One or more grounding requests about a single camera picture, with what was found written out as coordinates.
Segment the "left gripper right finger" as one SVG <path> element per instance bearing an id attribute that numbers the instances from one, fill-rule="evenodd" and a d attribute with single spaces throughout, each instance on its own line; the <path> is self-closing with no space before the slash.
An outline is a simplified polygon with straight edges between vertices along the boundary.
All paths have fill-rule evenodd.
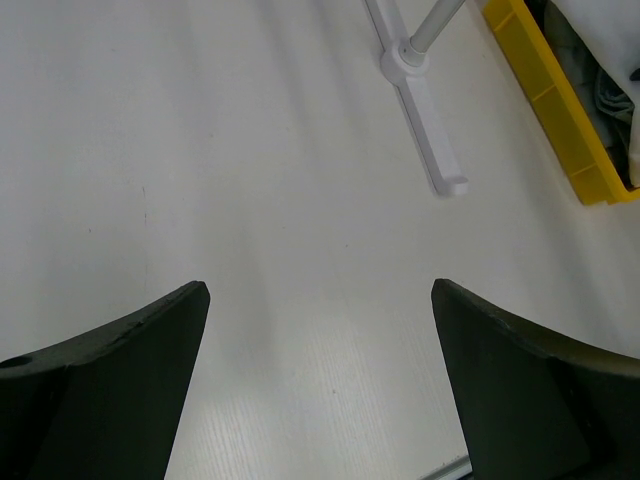
<path id="1" fill-rule="evenodd" d="M 448 279 L 431 302 L 476 479 L 636 479 L 639 361 Z"/>

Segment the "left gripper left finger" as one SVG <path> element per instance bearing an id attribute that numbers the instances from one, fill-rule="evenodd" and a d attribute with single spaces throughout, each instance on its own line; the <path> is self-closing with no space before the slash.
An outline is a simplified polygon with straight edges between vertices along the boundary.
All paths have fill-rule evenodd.
<path id="1" fill-rule="evenodd" d="M 205 329 L 192 281 L 1 364 L 4 479 L 162 479 Z"/>

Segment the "white skirt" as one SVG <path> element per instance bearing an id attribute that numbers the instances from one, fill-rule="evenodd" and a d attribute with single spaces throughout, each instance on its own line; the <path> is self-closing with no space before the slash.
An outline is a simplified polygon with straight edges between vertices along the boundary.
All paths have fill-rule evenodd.
<path id="1" fill-rule="evenodd" d="M 639 81 L 638 0 L 553 1 L 603 70 L 636 103 Z"/>

